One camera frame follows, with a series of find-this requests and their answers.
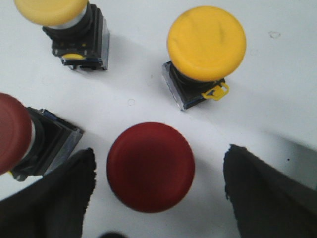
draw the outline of dark object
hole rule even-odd
[[[99,238],[127,238],[127,237],[125,237],[124,235],[122,235],[120,233],[110,232],[110,233],[103,234]]]
[[[156,122],[135,125],[112,145],[108,182],[125,205],[141,212],[161,212],[180,202],[192,184],[195,162],[186,139]]]
[[[109,30],[99,8],[88,4],[83,18],[66,29],[43,27],[52,39],[53,55],[61,57],[63,65],[83,70],[108,69]],[[76,54],[83,59],[72,59],[67,54]]]
[[[23,191],[0,202],[1,238],[80,238],[95,188],[95,155],[82,150]]]
[[[83,130],[66,122],[45,109],[28,107],[35,127],[31,150],[11,170],[14,178],[25,181],[30,176],[45,175],[61,165],[83,136]]]
[[[226,153],[223,173],[241,238],[317,237],[316,191],[235,145]]]
[[[204,101],[205,98],[202,93],[206,93],[215,86],[221,86],[222,83],[225,83],[224,79],[212,82],[193,80],[180,73],[171,61],[163,65],[163,75],[182,111]]]

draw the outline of red push button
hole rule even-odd
[[[0,175],[22,159],[31,137],[32,122],[28,111],[14,97],[0,93]]]
[[[107,176],[125,205],[141,212],[160,212],[188,192],[195,172],[192,150],[172,127],[147,122],[123,132],[110,149]]]

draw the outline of yellow clip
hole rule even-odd
[[[229,86],[226,83],[221,83],[221,86],[217,85],[214,88],[208,90],[206,93],[202,93],[202,96],[205,99],[214,99],[215,101],[219,101],[221,98],[223,98],[225,95],[229,93]]]

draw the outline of yellow push button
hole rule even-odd
[[[200,6],[176,19],[167,48],[178,71],[194,80],[209,82],[224,78],[240,65],[246,37],[241,24],[230,13]]]
[[[88,0],[14,0],[17,9],[28,20],[42,26],[65,24],[77,17]]]

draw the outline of push button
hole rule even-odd
[[[10,171],[24,181],[48,174],[68,159],[83,133],[45,109],[25,108],[0,93],[0,175]]]
[[[43,26],[53,41],[53,55],[63,65],[108,69],[109,30],[96,5],[87,0],[15,0],[15,4],[24,17]]]
[[[180,202],[191,187],[195,163],[186,139],[156,122],[135,125],[112,145],[107,177],[115,195],[141,212],[161,212]]]
[[[219,100],[229,92],[224,77],[242,62],[246,37],[230,13],[200,6],[176,19],[167,49],[171,61],[163,65],[163,75],[185,110],[205,99]]]

